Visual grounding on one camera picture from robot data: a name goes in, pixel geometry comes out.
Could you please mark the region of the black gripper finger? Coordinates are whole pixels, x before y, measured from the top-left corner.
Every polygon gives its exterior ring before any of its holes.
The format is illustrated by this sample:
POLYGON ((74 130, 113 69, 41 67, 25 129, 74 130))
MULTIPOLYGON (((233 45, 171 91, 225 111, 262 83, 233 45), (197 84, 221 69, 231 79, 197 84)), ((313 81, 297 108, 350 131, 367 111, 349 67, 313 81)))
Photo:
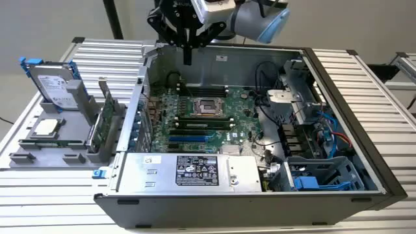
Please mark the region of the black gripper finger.
POLYGON ((187 42, 187 64, 193 64, 193 50, 198 49, 201 47, 206 47, 211 41, 215 39, 215 37, 223 32, 223 30, 227 27, 227 24, 225 21, 214 23, 209 29, 206 29, 199 35, 198 29, 202 28, 202 24, 193 25, 190 28, 190 37, 187 42))
POLYGON ((162 38, 167 41, 167 43, 173 46, 183 49, 183 63, 187 65, 187 38, 186 38, 186 29, 177 28, 169 18, 163 15, 161 8, 155 8, 151 10, 147 22, 155 31, 159 33, 162 38))

